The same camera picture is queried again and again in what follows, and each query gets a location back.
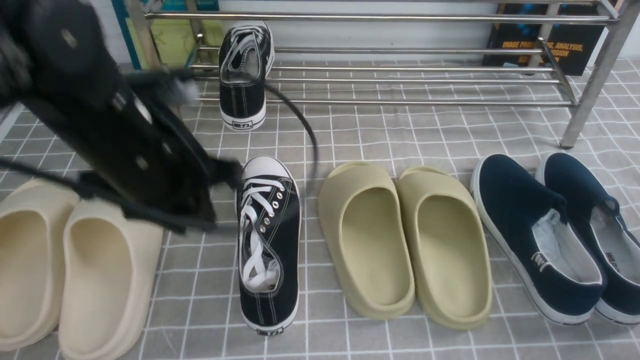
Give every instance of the shoe logo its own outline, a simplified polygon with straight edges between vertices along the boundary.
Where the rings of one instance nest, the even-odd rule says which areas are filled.
[[[258,335],[262,335],[262,336],[274,336],[274,335],[278,335],[281,334],[282,332],[284,332],[284,328],[279,328],[276,330],[271,330],[271,331],[265,331],[265,330],[256,330],[258,332]]]
[[[612,252],[607,252],[604,254],[607,258],[607,261],[609,262],[609,264],[611,264],[611,266],[613,266],[614,269],[616,269],[616,271],[618,273],[620,273],[620,269],[618,268],[618,264],[616,263],[616,259],[613,257],[613,253]]]
[[[538,270],[540,270],[540,272],[542,272],[542,270],[546,268],[547,265],[551,264],[550,262],[547,261],[545,256],[540,251],[533,254],[531,259],[535,261],[536,265],[538,266]]]
[[[253,122],[235,122],[233,121],[234,129],[247,130],[253,129]]]

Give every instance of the shoe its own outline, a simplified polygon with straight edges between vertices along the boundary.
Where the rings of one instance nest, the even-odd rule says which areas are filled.
[[[65,289],[58,341],[68,360],[115,360],[147,319],[163,230],[127,220],[101,200],[80,202],[64,232]]]
[[[605,278],[569,226],[564,197],[501,154],[478,164],[471,189],[484,225],[540,313],[562,325],[585,322]]]
[[[415,284],[391,177],[377,165],[335,168],[317,198],[320,226],[340,287],[358,314],[378,320],[411,307]]]
[[[260,335],[280,334],[298,311],[298,194],[291,173],[271,156],[244,166],[236,197],[240,303],[244,320]]]
[[[569,221],[607,277],[596,311],[614,323],[640,323],[640,244],[627,229],[618,201],[568,154],[544,159],[536,179],[565,197]]]
[[[265,22],[243,22],[225,35],[218,53],[220,111],[229,129],[249,131],[264,122],[267,103],[260,83],[269,74],[274,58],[273,37]]]
[[[491,266],[471,194],[454,177],[424,166],[403,172],[396,188],[422,310],[452,329],[484,324]]]
[[[62,234],[78,201],[74,192],[30,181],[0,204],[0,351],[31,345],[57,326]]]

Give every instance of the beige slide sandal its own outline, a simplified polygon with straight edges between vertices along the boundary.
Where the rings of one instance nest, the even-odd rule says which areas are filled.
[[[67,264],[60,351],[68,360],[111,360],[138,340],[147,318],[163,230],[85,200],[64,232]]]
[[[407,169],[396,187],[422,310],[453,329],[482,325],[491,310],[491,267],[471,194],[424,166]]]
[[[343,164],[324,181],[318,216],[340,286],[362,316],[389,319],[415,298],[399,200],[384,168]]]
[[[33,344],[60,319],[62,234],[78,196],[30,181],[0,204],[0,351]]]

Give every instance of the navy slip-on shoe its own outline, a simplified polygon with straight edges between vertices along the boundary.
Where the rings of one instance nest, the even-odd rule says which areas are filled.
[[[605,280],[568,224],[564,197],[501,154],[478,164],[471,190],[484,225],[540,313],[563,325],[585,322]]]
[[[561,152],[542,161],[536,179],[567,200],[569,221],[607,277],[597,312],[614,323],[640,323],[640,244],[618,201],[578,159]]]

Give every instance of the gray tile floor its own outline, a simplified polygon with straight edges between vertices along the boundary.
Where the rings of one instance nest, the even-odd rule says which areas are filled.
[[[299,74],[274,74],[300,76]],[[326,77],[326,73],[306,76]],[[347,76],[373,76],[349,74]],[[408,76],[384,74],[375,76]],[[573,79],[579,93],[586,76]],[[206,94],[217,88],[203,85]],[[283,85],[292,97],[424,99],[507,97],[557,99],[543,87],[375,85]],[[412,165],[440,167],[468,184],[483,156],[506,153],[533,171],[544,154],[557,151],[566,110],[512,108],[306,106],[320,142],[321,177],[350,160],[380,164],[395,176]],[[286,163],[295,178],[308,174],[309,142],[298,120],[281,106],[250,134],[223,128],[217,107],[184,108],[185,122],[213,154],[246,161],[269,154]],[[627,223],[640,236],[640,60],[620,60],[571,153],[583,161],[622,205]],[[29,113],[23,113],[0,154],[66,176],[86,163]],[[0,195],[27,179],[1,174]],[[222,221],[233,222],[232,193],[214,190]],[[621,327],[594,316],[584,325],[558,327],[543,321],[531,305],[511,264],[488,237],[494,303],[488,323],[474,331],[452,331],[427,319],[419,306],[388,322],[358,316],[345,302],[320,231],[316,200],[308,199],[300,247],[300,310],[284,334],[263,338],[244,324],[238,301],[231,237],[167,234],[156,277],[147,328],[124,359],[640,359],[640,327]],[[0,360],[59,359],[54,332]]]

